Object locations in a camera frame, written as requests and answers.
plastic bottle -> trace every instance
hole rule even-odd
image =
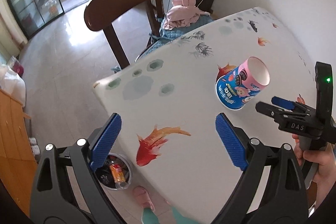
[[[127,183],[124,177],[122,167],[118,163],[112,160],[110,162],[110,170],[112,172],[113,179],[115,182],[115,188],[117,188],[118,190],[126,189]]]

blue chair cushion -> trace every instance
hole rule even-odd
[[[166,17],[161,22],[159,39],[152,46],[150,46],[141,56],[139,56],[139,59],[155,51],[157,48],[167,43],[172,42],[173,40],[179,38],[180,36],[214,21],[211,18],[211,16],[200,15],[199,19],[195,23],[191,23],[189,27],[181,27],[181,28],[174,28],[172,30],[165,30],[163,29],[163,23],[165,20],[166,20]]]

slipper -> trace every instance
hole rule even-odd
[[[137,186],[133,189],[133,196],[142,208],[150,208],[155,212],[154,204],[145,188]]]

teal pants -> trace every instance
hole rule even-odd
[[[176,220],[176,224],[199,224],[198,222],[182,216],[176,208],[171,208],[173,211],[173,216]],[[142,224],[160,224],[158,217],[153,213],[150,208],[145,208],[142,213],[141,218]]]

blue gripper pad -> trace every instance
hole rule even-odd
[[[292,101],[288,101],[279,97],[273,97],[271,100],[273,105],[282,107],[284,109],[288,109],[288,110],[293,110],[294,109],[294,104]]]
[[[120,130],[121,117],[120,115],[115,114],[103,129],[103,133],[96,141],[93,149],[91,149],[90,168],[93,172],[95,172],[98,167],[103,166]]]
[[[216,130],[226,151],[229,153],[233,165],[245,171],[248,166],[245,149],[231,126],[221,114],[216,117]]]

